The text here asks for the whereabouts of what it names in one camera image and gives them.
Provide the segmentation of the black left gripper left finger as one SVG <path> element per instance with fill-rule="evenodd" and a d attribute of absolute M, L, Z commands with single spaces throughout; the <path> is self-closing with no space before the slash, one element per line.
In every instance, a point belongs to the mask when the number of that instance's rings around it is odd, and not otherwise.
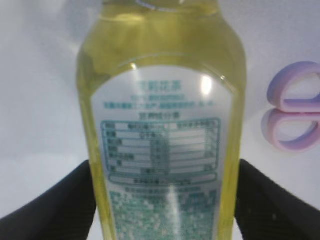
<path fill-rule="evenodd" d="M 48 191 L 1 218 L 2 240 L 86 240 L 96 212 L 86 160 Z"/>

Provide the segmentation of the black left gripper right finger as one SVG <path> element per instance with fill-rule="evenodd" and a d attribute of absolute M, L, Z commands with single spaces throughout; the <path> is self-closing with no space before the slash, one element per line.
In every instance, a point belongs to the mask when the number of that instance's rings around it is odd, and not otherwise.
<path fill-rule="evenodd" d="M 245 240 L 318 240 L 320 211 L 240 160 L 235 220 Z"/>

